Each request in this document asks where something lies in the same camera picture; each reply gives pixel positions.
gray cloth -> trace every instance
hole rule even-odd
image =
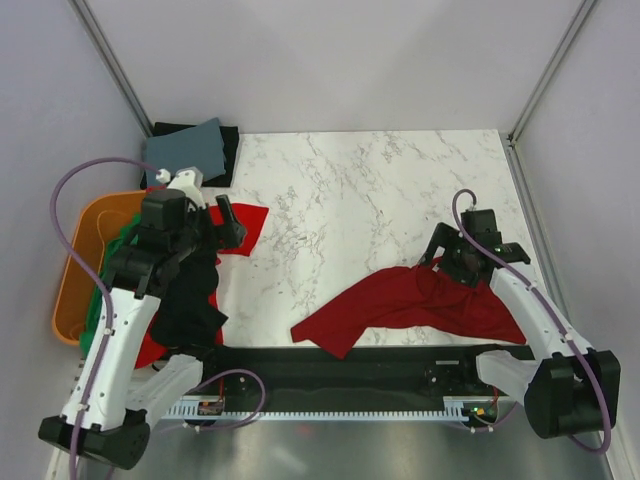
[[[224,175],[223,147],[220,121],[213,118],[197,127],[149,138],[144,158],[145,162],[166,168],[172,174],[182,168],[197,167],[206,181]],[[149,175],[148,179],[149,186],[160,185],[154,175]]]

red cloth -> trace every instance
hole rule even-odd
[[[358,282],[291,329],[344,358],[368,327],[429,326],[465,337],[526,339],[502,301],[481,282],[469,288],[426,267],[392,267]]]
[[[260,233],[262,232],[262,227],[267,219],[269,209],[267,207],[258,207],[256,205],[247,205],[244,203],[234,203],[232,204],[232,207],[238,221],[247,228],[247,236],[245,237],[242,246],[228,250],[220,250],[218,253],[248,257],[251,255],[253,248],[258,243],[258,238],[260,238]],[[217,206],[209,207],[209,213],[211,214],[214,225],[221,225],[223,223],[220,208]],[[216,261],[216,265],[218,264],[220,264],[220,258]],[[218,308],[215,291],[209,297],[209,304]],[[142,339],[142,345],[140,346],[140,352],[138,353],[135,368],[143,368],[151,365],[153,362],[160,359],[167,351],[165,347],[154,342],[151,338],[149,331],[151,330],[151,326],[154,321],[155,315],[149,323],[147,333],[144,334],[144,338]],[[219,345],[223,343],[222,329],[218,330],[218,333],[216,334],[216,343]]]

marble table surface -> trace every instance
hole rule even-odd
[[[504,240],[520,242],[539,272],[494,130],[243,135],[233,186],[205,196],[270,211],[250,257],[221,256],[225,344],[294,345],[289,329],[346,288],[415,265],[436,224],[454,224],[451,199],[463,187],[495,210]],[[370,328],[356,346],[478,343],[486,340],[430,327]]]

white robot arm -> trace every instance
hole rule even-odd
[[[610,351],[596,351],[546,293],[528,280],[535,278],[530,259],[517,243],[502,243],[493,210],[469,210],[457,219],[460,193],[471,192],[462,190],[454,198],[459,230],[438,224],[421,264],[430,265],[436,250],[444,248],[440,270],[465,285],[488,283],[520,327],[534,357],[522,361],[499,346],[489,348],[475,357],[478,378],[523,405],[531,427],[542,438],[607,431],[616,421],[618,360]]]
[[[79,428],[78,455],[130,469],[144,453],[150,432],[162,415],[201,382],[202,362],[178,354],[129,393],[142,340],[179,273],[180,262],[197,251],[237,247],[246,235],[226,196],[216,198],[224,224],[213,225],[201,185],[200,171],[184,169],[166,189],[152,191],[143,200],[137,244],[125,242],[106,266],[112,325],[107,328],[103,299],[96,336],[78,383],[61,414],[42,421],[42,440],[69,451],[73,429]],[[108,341],[102,342],[105,335]],[[94,383],[88,385],[96,365]],[[89,396],[83,401],[87,388]]]

orange basket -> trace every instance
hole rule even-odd
[[[71,244],[92,269],[100,271],[107,245],[140,212],[145,195],[144,190],[105,195],[82,211]],[[95,286],[80,265],[68,257],[51,320],[62,342],[79,344]]]

